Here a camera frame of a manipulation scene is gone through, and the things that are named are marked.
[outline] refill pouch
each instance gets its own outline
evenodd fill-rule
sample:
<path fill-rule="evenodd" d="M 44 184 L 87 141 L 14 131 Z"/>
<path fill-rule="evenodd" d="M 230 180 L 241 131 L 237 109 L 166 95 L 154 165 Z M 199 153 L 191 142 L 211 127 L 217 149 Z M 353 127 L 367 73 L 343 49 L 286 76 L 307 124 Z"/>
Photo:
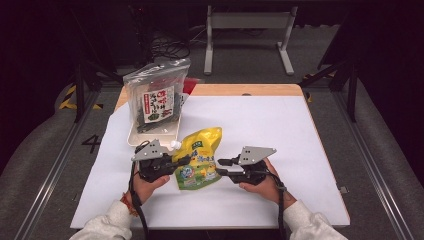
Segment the refill pouch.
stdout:
<path fill-rule="evenodd" d="M 191 156 L 190 164 L 175 171 L 180 190 L 197 190 L 208 186 L 221 176 L 215 171 L 215 150 L 222 138 L 222 128 L 206 128 L 185 137 L 183 141 L 173 142 L 171 146 L 178 149 L 173 161 L 184 156 Z"/>
<path fill-rule="evenodd" d="M 184 79 L 190 63 L 190 59 L 152 63 L 124 76 L 130 117 L 137 133 L 179 121 Z"/>

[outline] person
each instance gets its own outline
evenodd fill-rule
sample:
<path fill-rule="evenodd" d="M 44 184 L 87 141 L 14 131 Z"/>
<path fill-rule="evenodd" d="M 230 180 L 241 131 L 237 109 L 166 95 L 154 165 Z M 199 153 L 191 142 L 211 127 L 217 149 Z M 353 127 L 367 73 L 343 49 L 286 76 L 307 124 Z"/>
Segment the person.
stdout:
<path fill-rule="evenodd" d="M 277 171 L 270 161 L 264 159 L 269 171 L 278 176 Z M 134 176 L 134 190 L 144 204 L 155 189 L 163 186 L 170 177 L 162 176 L 156 181 L 149 183 L 141 179 L 138 174 Z M 247 192 L 259 194 L 264 199 L 279 202 L 278 189 L 275 181 L 267 176 L 258 185 L 245 182 L 239 184 Z M 301 200 L 297 200 L 288 191 L 283 194 L 284 221 L 287 223 L 292 234 L 290 240 L 301 239 L 347 239 L 337 232 L 321 213 L 312 213 Z M 120 201 L 115 200 L 105 215 L 97 216 L 89 220 L 84 228 L 75 233 L 70 240 L 84 239 L 131 239 L 131 220 L 136 211 L 132 207 L 131 194 L 129 191 L 123 194 Z"/>

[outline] yellow pouch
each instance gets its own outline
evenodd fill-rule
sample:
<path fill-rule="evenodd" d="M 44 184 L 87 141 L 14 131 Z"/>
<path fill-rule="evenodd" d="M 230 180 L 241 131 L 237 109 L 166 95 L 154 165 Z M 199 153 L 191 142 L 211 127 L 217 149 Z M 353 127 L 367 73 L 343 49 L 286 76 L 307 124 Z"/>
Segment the yellow pouch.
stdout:
<path fill-rule="evenodd" d="M 177 161 L 187 155 L 190 164 L 178 167 L 175 171 L 180 190 L 197 190 L 210 185 L 221 176 L 215 171 L 215 150 L 222 138 L 222 128 L 205 128 L 185 137 L 172 157 Z"/>

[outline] person's right hand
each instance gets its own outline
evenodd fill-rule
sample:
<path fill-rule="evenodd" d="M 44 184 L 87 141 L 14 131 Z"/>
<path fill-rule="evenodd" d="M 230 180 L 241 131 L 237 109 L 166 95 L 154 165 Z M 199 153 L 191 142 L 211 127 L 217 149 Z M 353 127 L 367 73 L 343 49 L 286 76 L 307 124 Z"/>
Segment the person's right hand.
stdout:
<path fill-rule="evenodd" d="M 268 167 L 268 170 L 276 175 L 278 177 L 278 173 L 275 170 L 274 166 L 272 166 L 271 162 L 268 160 L 268 158 L 264 158 L 264 161 L 266 163 L 266 166 Z M 242 182 L 239 184 L 239 187 L 243 188 L 244 190 L 251 192 L 251 193 L 257 193 L 261 197 L 273 201 L 275 203 L 279 203 L 279 194 L 278 194 L 278 188 L 274 181 L 274 179 L 271 176 L 266 176 L 265 180 L 263 180 L 258 185 L 252 185 L 249 183 Z M 289 192 L 284 192 L 284 209 L 292 205 L 296 202 L 296 198 L 294 198 Z"/>

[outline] white sleeve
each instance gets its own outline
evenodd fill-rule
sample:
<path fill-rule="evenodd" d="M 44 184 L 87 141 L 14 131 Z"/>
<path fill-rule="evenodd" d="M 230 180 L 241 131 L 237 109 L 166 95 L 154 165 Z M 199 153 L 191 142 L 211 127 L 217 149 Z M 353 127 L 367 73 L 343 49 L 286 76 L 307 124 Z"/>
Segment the white sleeve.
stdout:
<path fill-rule="evenodd" d="M 131 239 L 132 216 L 127 206 L 114 201 L 106 215 L 98 216 L 88 221 L 84 228 L 73 235 L 70 240 L 81 239 Z"/>
<path fill-rule="evenodd" d="M 298 200 L 284 210 L 284 221 L 290 227 L 290 240 L 303 239 L 347 239 L 334 230 L 321 213 L 312 213 Z"/>

